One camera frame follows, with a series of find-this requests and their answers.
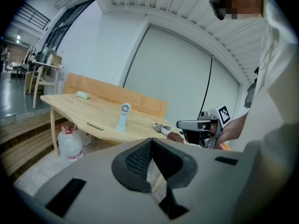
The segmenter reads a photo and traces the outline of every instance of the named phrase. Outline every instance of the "wooden chair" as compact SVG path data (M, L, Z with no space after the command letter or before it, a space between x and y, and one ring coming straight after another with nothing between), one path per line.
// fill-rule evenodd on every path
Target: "wooden chair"
M74 94L77 91L87 92L95 97L118 105L130 103L134 110L161 118L164 118L168 107L167 102L140 94L136 91L69 73L64 86L64 94Z

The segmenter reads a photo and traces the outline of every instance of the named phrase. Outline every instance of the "window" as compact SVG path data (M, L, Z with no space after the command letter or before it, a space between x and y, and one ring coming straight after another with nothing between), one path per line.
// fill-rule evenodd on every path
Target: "window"
M78 4L72 8L69 8L58 20L53 29L51 30L48 38L43 46L48 47L52 50L57 50L60 42L62 41L64 35L76 20L77 17L90 5L94 0L90 0L81 4Z

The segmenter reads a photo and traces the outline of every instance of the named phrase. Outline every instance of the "stair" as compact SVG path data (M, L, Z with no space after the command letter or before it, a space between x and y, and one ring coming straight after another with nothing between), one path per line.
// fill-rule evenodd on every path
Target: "stair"
M56 115L56 125L66 121ZM54 149L50 114L1 127L0 137L0 160L13 182Z

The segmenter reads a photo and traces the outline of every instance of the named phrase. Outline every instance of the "black cable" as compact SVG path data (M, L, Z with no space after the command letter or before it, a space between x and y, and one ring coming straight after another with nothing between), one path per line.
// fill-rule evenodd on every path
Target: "black cable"
M209 80L207 81L207 86L206 86L206 94L207 94L207 90L209 89L209 84L210 84L211 71L212 71L212 62L213 62L213 56L211 57L210 75L209 75ZM204 102L202 102L202 106L201 106L201 109L200 109L200 112L199 112L199 115L198 115L197 119L200 117L200 114L201 114L202 108L204 107L205 100L206 100L206 94L205 94L205 97L204 97Z

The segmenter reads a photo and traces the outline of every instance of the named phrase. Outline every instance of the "robotic arm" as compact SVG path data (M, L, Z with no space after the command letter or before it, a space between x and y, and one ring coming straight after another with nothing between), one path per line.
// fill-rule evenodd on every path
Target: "robotic arm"
M228 110L225 105L221 105L201 112L197 120L178 121L177 128L183 130L187 142L206 148L217 148L217 139L229 121ZM216 133L211 133L211 126L216 127Z

